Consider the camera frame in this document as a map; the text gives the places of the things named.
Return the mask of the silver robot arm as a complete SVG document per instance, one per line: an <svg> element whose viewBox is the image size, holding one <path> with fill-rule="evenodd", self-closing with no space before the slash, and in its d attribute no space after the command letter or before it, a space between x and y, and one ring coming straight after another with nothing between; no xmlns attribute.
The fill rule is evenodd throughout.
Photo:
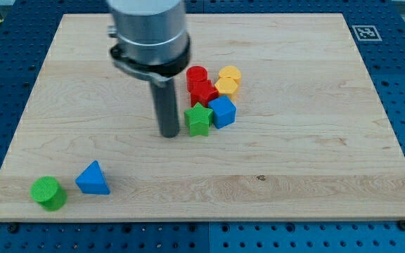
<svg viewBox="0 0 405 253"><path fill-rule="evenodd" d="M187 53L189 38L182 0L107 0L117 44L128 59L164 65Z"/></svg>

